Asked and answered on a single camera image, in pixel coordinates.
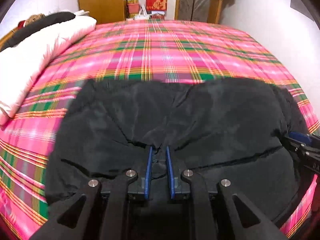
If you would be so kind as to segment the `black hooded puffer jacket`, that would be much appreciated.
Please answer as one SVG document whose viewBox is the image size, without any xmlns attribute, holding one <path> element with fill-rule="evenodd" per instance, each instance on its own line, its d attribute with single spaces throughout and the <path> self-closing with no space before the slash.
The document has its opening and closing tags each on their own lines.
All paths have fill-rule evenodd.
<svg viewBox="0 0 320 240">
<path fill-rule="evenodd" d="M 199 172 L 207 186 L 229 179 L 270 220 L 283 224 L 310 187 L 313 174 L 282 144 L 306 134 L 291 94 L 252 79 L 198 85 L 88 80 L 71 101 L 46 168 L 48 216 L 92 178 L 106 185 L 153 149 L 150 206 L 157 228 L 178 207 L 169 203 L 165 152 Z"/>
</svg>

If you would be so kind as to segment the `pink plaid bed sheet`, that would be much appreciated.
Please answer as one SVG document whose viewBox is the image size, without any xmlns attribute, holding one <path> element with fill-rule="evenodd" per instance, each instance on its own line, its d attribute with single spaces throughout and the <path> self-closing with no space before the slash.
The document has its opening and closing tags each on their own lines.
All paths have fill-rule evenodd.
<svg viewBox="0 0 320 240">
<path fill-rule="evenodd" d="M 86 79 L 200 83 L 218 77 L 247 77 L 287 88 L 309 131 L 319 133 L 318 115 L 295 78 L 240 30 L 187 21 L 100 24 L 71 47 L 52 51 L 16 115 L 1 127 L 1 229 L 12 239 L 28 239 L 46 221 L 47 157 Z"/>
</svg>

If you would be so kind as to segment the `pink storage box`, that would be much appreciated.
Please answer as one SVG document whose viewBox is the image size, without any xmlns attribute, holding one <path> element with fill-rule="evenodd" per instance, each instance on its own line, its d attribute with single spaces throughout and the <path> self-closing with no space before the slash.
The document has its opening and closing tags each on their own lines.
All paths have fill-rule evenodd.
<svg viewBox="0 0 320 240">
<path fill-rule="evenodd" d="M 138 14 L 140 11 L 139 3 L 128 3 L 127 4 L 129 14 Z"/>
</svg>

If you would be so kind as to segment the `white pink folded quilt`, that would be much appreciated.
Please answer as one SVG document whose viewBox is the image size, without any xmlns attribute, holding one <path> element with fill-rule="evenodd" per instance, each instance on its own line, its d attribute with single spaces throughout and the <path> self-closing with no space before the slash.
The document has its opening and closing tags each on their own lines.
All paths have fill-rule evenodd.
<svg viewBox="0 0 320 240">
<path fill-rule="evenodd" d="M 89 16 L 45 27 L 1 52 L 1 125 L 13 118 L 50 61 L 95 29 Z"/>
</svg>

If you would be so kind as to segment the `red gift box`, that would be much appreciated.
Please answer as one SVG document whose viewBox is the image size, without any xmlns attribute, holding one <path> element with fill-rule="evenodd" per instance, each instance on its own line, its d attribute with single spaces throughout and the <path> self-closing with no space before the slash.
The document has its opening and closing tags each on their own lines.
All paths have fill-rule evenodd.
<svg viewBox="0 0 320 240">
<path fill-rule="evenodd" d="M 168 0 L 146 0 L 147 11 L 167 11 Z"/>
</svg>

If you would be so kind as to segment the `wooden framed door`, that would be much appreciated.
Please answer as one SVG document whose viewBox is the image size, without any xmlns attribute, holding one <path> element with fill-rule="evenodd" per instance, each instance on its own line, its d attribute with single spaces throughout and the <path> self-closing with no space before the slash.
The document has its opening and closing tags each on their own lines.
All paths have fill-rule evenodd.
<svg viewBox="0 0 320 240">
<path fill-rule="evenodd" d="M 218 24 L 223 0 L 176 0 L 175 20 Z"/>
</svg>

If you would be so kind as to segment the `black garment on quilt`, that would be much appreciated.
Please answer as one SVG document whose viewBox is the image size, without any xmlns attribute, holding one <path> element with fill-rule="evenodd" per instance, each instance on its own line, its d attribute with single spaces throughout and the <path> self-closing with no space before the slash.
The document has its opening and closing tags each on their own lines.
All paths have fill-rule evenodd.
<svg viewBox="0 0 320 240">
<path fill-rule="evenodd" d="M 48 26 L 51 26 L 57 23 L 66 22 L 74 18 L 75 18 L 75 14 L 68 11 L 56 12 L 56 13 L 50 14 L 48 16 L 45 16 L 45 18 L 42 18 L 40 20 L 37 20 L 25 26 L 22 29 L 18 29 L 18 31 L 15 34 L 15 40 L 19 44 L 20 42 L 28 38 L 30 35 L 40 31 L 41 29 L 44 29 Z"/>
</svg>

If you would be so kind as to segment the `brown teddy bear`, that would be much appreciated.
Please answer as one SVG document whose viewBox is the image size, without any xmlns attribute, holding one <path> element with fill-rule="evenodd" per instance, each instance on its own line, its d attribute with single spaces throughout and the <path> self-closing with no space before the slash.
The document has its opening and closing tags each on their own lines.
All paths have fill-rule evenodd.
<svg viewBox="0 0 320 240">
<path fill-rule="evenodd" d="M 28 19 L 20 21 L 18 23 L 17 29 L 22 29 L 25 26 L 27 26 L 27 25 L 29 25 L 29 24 L 37 21 L 37 20 L 40 20 L 42 18 L 45 18 L 45 14 L 31 15 Z"/>
</svg>

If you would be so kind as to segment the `wooden headboard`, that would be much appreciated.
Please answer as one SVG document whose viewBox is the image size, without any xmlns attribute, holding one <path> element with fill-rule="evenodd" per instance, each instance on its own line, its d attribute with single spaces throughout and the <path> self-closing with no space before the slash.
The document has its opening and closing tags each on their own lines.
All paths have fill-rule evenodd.
<svg viewBox="0 0 320 240">
<path fill-rule="evenodd" d="M 18 28 L 15 27 L 14 29 L 9 31 L 5 36 L 1 38 L 1 43 L 0 43 L 1 51 L 10 47 L 14 47 L 18 44 L 18 42 L 15 40 L 15 34 L 17 31 L 18 31 Z"/>
</svg>

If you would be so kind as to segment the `grey wall panel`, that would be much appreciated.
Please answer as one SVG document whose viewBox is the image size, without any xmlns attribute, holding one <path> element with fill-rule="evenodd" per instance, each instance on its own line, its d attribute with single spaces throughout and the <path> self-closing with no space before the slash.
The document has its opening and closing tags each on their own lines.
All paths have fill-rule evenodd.
<svg viewBox="0 0 320 240">
<path fill-rule="evenodd" d="M 314 7 L 311 6 L 311 3 L 302 0 L 290 0 L 290 7 L 315 22 Z"/>
</svg>

